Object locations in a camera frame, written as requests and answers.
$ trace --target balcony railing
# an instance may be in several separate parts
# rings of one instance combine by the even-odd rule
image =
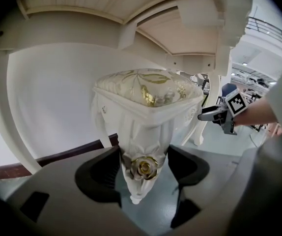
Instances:
[[[246,28],[264,33],[282,42],[282,30],[258,18],[249,17]]]

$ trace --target forearm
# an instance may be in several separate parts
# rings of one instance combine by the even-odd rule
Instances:
[[[235,126],[259,125],[277,122],[277,118],[265,97],[255,101],[248,109],[237,115],[234,119]]]

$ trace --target baseboard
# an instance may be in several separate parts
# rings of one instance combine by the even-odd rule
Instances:
[[[113,146],[118,145],[118,136],[113,134],[109,136]],[[57,153],[54,155],[45,156],[37,159],[40,166],[44,167],[55,161],[59,161],[72,156],[84,154],[93,150],[104,148],[100,140],[76,147],[65,152]],[[15,177],[26,177],[30,176],[31,173],[20,163],[3,165],[0,166],[0,179],[15,178]]]

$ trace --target floor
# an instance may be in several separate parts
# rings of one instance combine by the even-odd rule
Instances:
[[[256,132],[246,126],[237,127],[235,131],[238,133],[237,136],[226,135],[220,126],[209,122],[203,132],[203,144],[196,146],[189,140],[185,146],[212,153],[241,156],[246,149],[254,148],[255,144],[260,145],[265,134],[265,130]],[[173,139],[172,143],[177,145],[177,141],[180,140],[179,136]],[[28,178],[0,180],[0,198],[5,200]],[[115,188],[121,193],[123,212],[148,235],[161,235],[171,230],[170,223],[176,212],[178,189],[167,159],[154,187],[139,205],[131,203],[130,193],[122,174],[118,174]]]

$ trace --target black and white square marker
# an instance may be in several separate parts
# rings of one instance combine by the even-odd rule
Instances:
[[[230,106],[234,115],[240,112],[242,109],[246,108],[246,104],[240,94],[237,94],[231,99],[229,99],[227,103]]]

